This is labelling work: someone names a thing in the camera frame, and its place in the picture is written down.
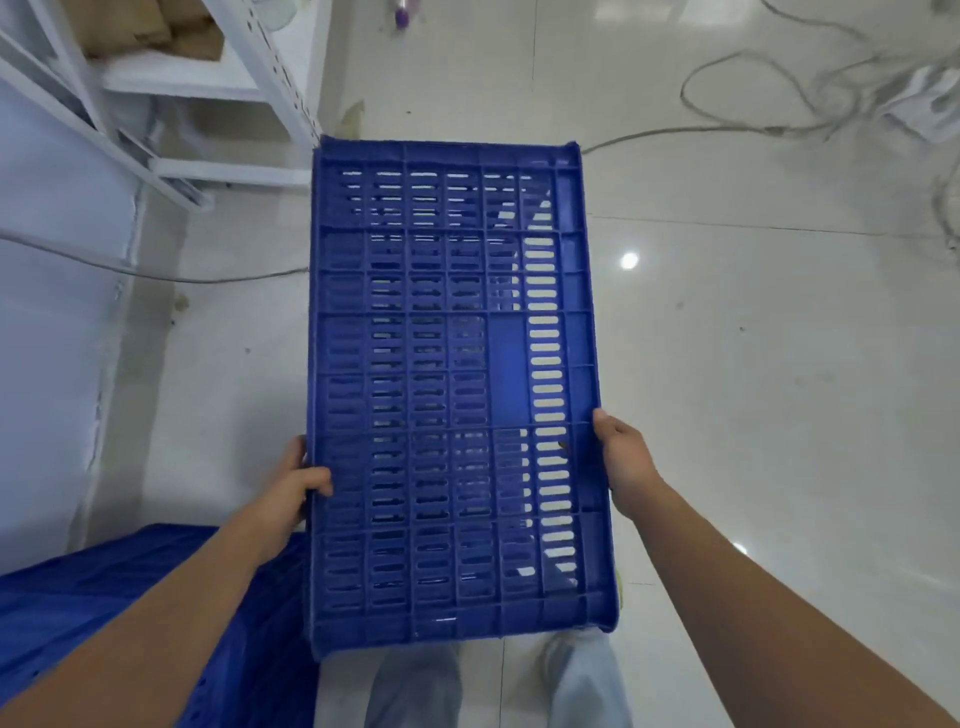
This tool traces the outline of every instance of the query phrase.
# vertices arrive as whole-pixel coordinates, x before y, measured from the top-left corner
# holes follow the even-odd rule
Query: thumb
[[[333,495],[333,483],[330,480],[329,468],[303,468],[292,471],[285,478],[288,482],[296,483],[303,491],[320,491],[323,495]]]
[[[600,442],[606,445],[617,432],[616,418],[597,407],[593,410],[593,431],[596,432]]]

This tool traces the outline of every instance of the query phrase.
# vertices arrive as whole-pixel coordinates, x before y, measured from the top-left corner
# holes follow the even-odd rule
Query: hand
[[[663,482],[639,430],[593,410],[593,431],[603,443],[603,462],[613,495],[613,505],[630,518],[631,495]]]
[[[287,545],[290,534],[302,520],[300,507],[308,490],[327,497],[333,495],[329,469],[301,467],[305,448],[302,435],[287,443],[266,490],[228,523],[252,532],[259,546],[260,564],[276,558]]]

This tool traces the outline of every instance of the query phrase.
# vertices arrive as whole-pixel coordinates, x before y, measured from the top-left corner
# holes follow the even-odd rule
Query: purple bottle
[[[419,0],[396,0],[394,20],[399,30],[405,31],[407,29],[410,25],[410,18],[414,12],[416,12],[419,5]]]

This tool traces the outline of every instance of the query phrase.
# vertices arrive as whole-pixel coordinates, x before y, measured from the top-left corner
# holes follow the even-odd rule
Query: finger
[[[600,433],[598,427],[604,428],[604,433]],[[600,409],[599,407],[593,410],[593,430],[597,433],[597,437],[600,438],[601,442],[607,442],[607,439],[613,435],[636,435],[637,437],[642,437],[640,431],[636,427],[627,425],[623,420],[615,418],[613,415],[608,415],[605,410]]]
[[[304,468],[289,473],[284,480],[295,483],[304,491],[320,491],[323,495],[333,495],[333,482],[330,480],[329,468]]]
[[[600,438],[600,442],[606,444],[616,434],[616,423],[616,418],[611,417],[599,407],[593,410],[593,431]]]
[[[306,438],[303,435],[292,437],[287,442],[287,446],[280,455],[280,460],[276,464],[277,474],[289,473],[297,470],[303,463],[303,454],[306,452]]]

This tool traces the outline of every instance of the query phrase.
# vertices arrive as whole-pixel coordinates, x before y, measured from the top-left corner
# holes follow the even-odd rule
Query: brown box
[[[156,0],[61,0],[70,27],[92,58],[169,43]]]
[[[196,61],[219,61],[224,53],[224,34],[213,20],[198,28],[174,29],[174,39],[163,51]]]
[[[210,19],[203,0],[159,0],[160,14],[173,29],[181,26],[201,27]]]

